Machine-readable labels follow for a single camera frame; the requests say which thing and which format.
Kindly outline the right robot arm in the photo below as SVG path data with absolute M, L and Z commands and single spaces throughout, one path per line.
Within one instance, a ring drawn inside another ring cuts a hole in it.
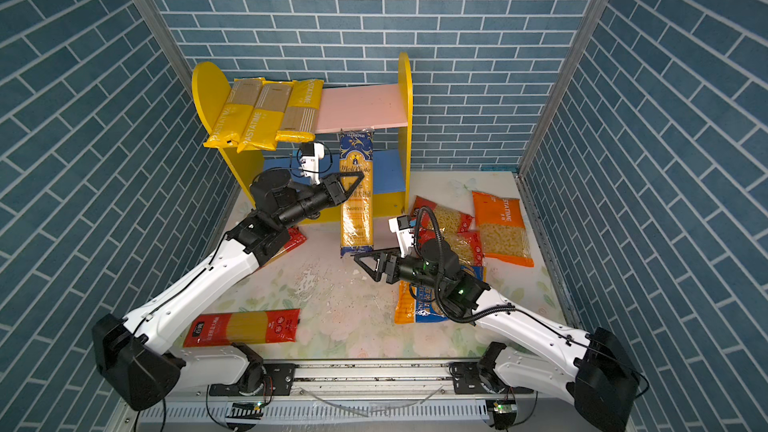
M 524 387 L 574 406 L 601 431 L 625 430 L 642 374 L 618 337 L 546 319 L 504 297 L 431 239 L 405 256 L 397 248 L 358 253 L 355 262 L 376 282 L 408 282 L 432 290 L 443 315 L 500 336 L 478 363 L 489 387 Z

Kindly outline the blue orange shell pasta bag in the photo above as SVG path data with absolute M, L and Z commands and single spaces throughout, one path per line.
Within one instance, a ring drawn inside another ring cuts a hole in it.
M 458 318 L 470 314 L 483 289 L 479 286 L 485 279 L 483 266 L 462 266 L 457 276 L 445 274 L 439 290 L 433 286 L 438 278 L 437 267 L 399 273 L 399 298 L 394 312 L 396 324 L 437 323 L 449 320 L 441 304 L 446 305 L 449 315 Z

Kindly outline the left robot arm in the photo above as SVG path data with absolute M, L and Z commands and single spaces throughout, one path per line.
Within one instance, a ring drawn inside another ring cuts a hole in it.
M 146 304 L 96 322 L 92 337 L 99 374 L 135 411 L 186 387 L 221 384 L 243 395 L 259 392 L 263 360 L 244 342 L 229 341 L 222 351 L 197 359 L 175 356 L 171 348 L 207 307 L 287 244 L 290 228 L 346 202 L 364 178 L 360 171 L 337 172 L 305 185 L 284 168 L 258 174 L 250 185 L 254 210 L 222 236 L 213 253 Z

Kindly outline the yellow spaghetti bag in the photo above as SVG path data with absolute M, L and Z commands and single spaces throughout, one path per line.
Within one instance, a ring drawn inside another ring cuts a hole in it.
M 235 81 L 217 118 L 206 148 L 236 148 L 263 88 L 261 78 Z
M 324 81 L 311 79 L 293 84 L 281 126 L 278 142 L 307 143 L 315 140 Z
M 282 124 L 292 90 L 292 82 L 270 82 L 262 87 L 251 117 L 241 134 L 237 146 L 238 153 L 276 150 L 277 131 Z

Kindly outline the blue spaghetti bag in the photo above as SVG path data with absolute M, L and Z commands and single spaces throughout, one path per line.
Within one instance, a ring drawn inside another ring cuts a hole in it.
M 351 197 L 341 205 L 341 256 L 373 250 L 373 131 L 339 134 L 339 171 L 362 172 Z

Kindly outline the red spaghetti bag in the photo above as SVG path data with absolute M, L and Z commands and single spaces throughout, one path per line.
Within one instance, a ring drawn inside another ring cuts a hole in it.
M 289 241 L 269 261 L 267 261 L 267 264 L 276 261 L 278 258 L 298 248 L 307 241 L 307 237 L 298 227 L 291 227 L 288 229 L 288 232 L 290 236 Z
M 294 342 L 299 322 L 299 309 L 204 314 L 192 322 L 183 346 Z

